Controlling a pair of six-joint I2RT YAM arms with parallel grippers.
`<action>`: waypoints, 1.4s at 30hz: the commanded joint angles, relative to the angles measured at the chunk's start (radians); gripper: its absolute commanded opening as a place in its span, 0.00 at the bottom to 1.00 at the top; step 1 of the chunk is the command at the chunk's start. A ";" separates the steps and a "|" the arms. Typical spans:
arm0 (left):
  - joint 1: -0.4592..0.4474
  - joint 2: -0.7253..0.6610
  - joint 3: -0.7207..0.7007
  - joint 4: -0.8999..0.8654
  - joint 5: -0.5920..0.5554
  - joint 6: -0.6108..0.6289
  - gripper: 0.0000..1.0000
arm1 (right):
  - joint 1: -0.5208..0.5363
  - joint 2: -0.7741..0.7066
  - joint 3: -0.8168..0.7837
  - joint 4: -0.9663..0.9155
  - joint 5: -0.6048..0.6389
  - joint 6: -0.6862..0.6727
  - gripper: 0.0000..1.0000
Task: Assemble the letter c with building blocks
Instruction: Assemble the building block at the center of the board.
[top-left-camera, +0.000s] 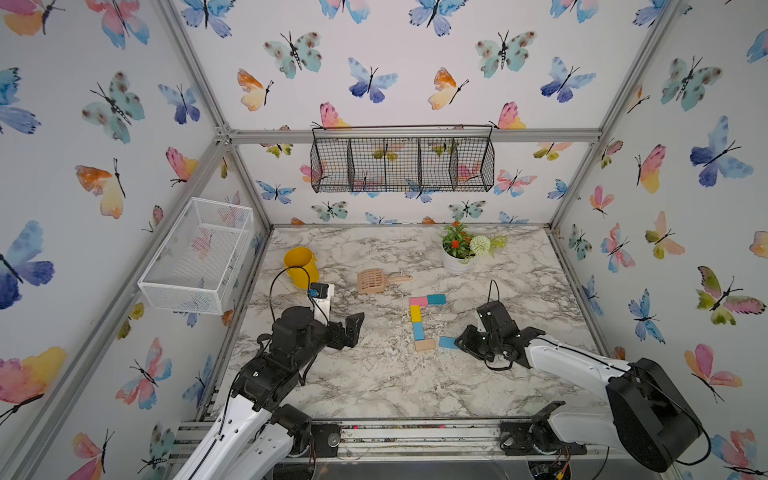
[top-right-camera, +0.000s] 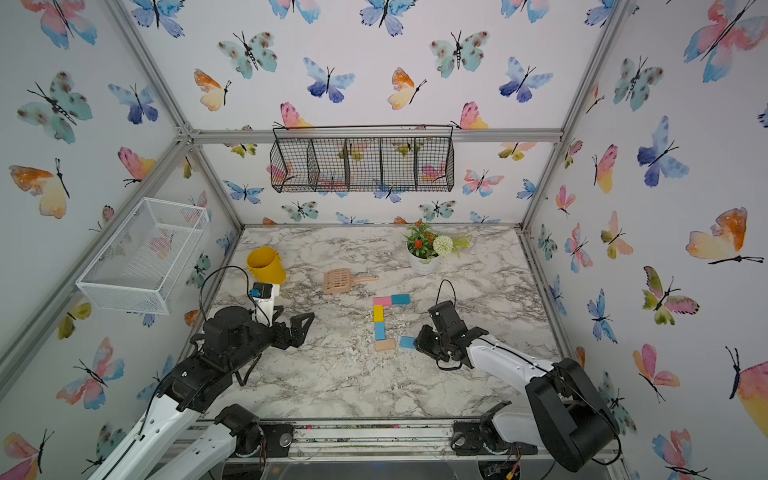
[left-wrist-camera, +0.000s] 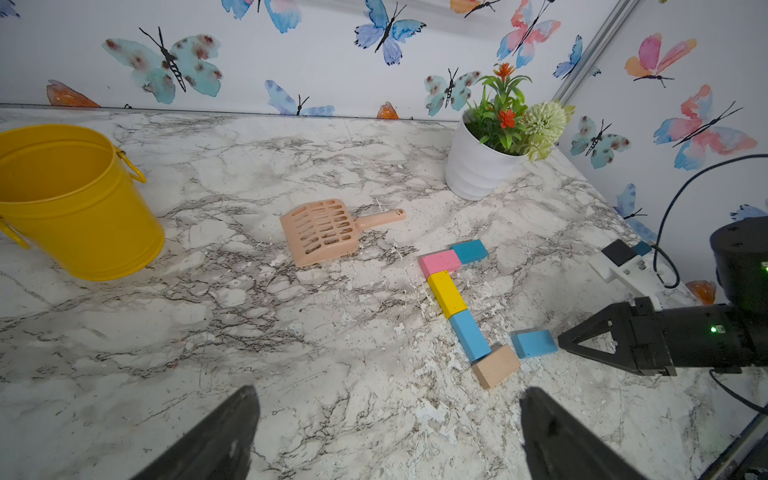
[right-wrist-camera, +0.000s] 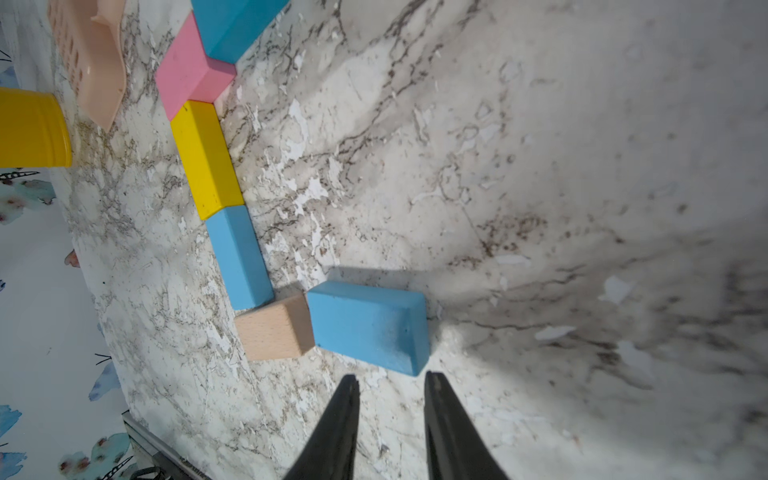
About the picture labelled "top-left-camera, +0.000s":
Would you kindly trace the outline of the light blue building block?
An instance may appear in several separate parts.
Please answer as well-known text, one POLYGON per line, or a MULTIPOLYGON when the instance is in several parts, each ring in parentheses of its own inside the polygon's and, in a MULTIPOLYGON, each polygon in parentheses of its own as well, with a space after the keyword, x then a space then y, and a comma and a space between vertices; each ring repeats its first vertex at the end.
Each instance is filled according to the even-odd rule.
POLYGON ((455 342, 456 339, 454 337, 441 336, 438 341, 438 346, 444 349, 458 349, 455 342))

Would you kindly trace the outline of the tan building block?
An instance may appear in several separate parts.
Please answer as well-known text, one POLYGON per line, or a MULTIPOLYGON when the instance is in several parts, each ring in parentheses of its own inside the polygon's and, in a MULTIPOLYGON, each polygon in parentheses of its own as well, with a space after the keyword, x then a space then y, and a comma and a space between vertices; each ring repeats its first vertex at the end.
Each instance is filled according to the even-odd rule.
POLYGON ((416 340, 414 342, 415 350, 417 352, 433 351, 437 348, 436 341, 432 338, 424 340, 416 340))

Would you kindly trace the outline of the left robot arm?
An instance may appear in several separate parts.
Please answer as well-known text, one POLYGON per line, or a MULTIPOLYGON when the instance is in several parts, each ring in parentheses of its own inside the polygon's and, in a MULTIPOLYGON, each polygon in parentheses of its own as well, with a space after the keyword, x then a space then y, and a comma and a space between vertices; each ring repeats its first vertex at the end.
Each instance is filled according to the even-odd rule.
POLYGON ((288 457, 313 446, 312 419, 284 402, 326 348, 357 345, 364 313, 321 322, 310 307, 294 306, 272 324, 267 345, 247 362, 225 406, 177 479, 264 479, 288 457))

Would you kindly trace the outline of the teal building block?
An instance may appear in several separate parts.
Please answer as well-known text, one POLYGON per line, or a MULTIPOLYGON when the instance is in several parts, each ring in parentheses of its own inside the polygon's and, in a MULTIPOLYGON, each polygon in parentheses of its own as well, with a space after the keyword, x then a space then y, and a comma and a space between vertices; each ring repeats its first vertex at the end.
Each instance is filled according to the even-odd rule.
POLYGON ((444 294, 433 294, 427 296, 428 305, 445 305, 447 298, 444 294))

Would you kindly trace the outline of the pink building block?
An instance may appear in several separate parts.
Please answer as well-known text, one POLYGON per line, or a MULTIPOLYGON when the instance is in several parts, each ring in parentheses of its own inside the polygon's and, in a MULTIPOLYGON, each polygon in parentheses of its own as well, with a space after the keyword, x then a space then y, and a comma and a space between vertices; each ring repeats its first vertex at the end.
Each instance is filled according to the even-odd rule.
POLYGON ((429 305, 427 297, 411 297, 409 299, 410 306, 427 307, 429 305))

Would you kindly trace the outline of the yellow building block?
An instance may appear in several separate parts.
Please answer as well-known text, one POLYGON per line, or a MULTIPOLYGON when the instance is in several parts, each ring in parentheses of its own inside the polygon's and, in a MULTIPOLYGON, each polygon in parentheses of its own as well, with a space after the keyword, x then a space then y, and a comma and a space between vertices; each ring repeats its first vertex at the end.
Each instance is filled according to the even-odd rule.
POLYGON ((421 307, 419 305, 410 306, 410 318, 412 323, 422 322, 421 307))

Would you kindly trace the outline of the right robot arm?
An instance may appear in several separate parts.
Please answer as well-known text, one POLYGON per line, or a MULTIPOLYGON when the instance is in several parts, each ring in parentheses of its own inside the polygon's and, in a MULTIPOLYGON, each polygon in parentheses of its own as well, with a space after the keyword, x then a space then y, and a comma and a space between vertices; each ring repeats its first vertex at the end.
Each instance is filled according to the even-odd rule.
POLYGON ((528 420, 526 429, 503 428, 505 453, 554 455, 576 445, 599 445, 622 450, 646 469, 663 473, 704 436, 698 416, 658 363, 610 359, 542 329, 519 328, 499 301, 476 312, 480 323, 455 339, 458 349, 492 371, 521 366, 556 376, 604 404, 593 412, 567 412, 563 402, 552 401, 528 420))

